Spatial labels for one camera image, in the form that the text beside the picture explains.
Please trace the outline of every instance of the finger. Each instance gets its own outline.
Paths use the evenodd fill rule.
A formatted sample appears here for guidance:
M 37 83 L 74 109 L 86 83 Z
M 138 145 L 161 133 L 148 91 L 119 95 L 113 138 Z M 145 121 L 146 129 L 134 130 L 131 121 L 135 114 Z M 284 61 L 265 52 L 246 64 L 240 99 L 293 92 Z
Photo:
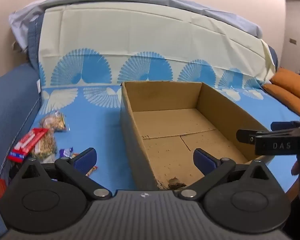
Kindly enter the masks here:
M 298 175 L 299 173 L 300 173 L 300 166 L 299 163 L 296 162 L 291 169 L 291 175 Z

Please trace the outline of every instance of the blue sofa armrest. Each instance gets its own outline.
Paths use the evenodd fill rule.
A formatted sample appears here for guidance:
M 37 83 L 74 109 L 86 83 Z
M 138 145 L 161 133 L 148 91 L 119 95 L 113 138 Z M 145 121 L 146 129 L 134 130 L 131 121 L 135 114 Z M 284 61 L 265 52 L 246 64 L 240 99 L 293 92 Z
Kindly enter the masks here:
M 0 178 L 8 183 L 7 154 L 30 129 L 41 105 L 39 75 L 29 63 L 0 77 Z M 6 231 L 0 217 L 0 236 Z

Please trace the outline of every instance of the orange pillow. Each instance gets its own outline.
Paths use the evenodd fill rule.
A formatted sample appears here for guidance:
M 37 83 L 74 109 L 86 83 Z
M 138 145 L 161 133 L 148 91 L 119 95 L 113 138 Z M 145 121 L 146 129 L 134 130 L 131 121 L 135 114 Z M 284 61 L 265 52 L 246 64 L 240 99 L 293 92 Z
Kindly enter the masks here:
M 290 110 L 300 115 L 300 98 L 274 84 L 264 84 L 262 88 Z
M 270 80 L 272 84 L 284 88 L 300 98 L 300 75 L 285 68 L 279 68 Z

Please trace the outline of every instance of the cardboard box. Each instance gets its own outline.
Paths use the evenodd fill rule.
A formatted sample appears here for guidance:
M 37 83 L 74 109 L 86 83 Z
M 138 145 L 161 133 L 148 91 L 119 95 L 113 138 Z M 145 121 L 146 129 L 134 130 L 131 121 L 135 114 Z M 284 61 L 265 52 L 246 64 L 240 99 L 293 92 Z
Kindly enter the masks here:
M 196 148 L 247 163 L 257 158 L 254 146 L 239 143 L 237 130 L 267 130 L 204 83 L 166 81 L 124 82 L 121 126 L 139 190 L 168 189 L 174 178 L 189 186 L 202 178 L 193 163 Z

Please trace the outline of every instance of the metal screw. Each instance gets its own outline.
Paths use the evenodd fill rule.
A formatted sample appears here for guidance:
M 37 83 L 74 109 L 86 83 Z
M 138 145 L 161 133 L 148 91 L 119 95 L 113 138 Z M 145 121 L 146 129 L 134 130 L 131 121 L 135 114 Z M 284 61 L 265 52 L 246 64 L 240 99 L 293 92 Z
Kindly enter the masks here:
M 194 197 L 195 195 L 197 195 L 197 193 L 192 189 L 185 189 L 181 191 L 181 195 L 183 195 L 184 197 Z
M 107 190 L 105 188 L 98 188 L 93 193 L 97 197 L 106 197 L 109 195 L 110 192 L 109 192 L 109 190 Z

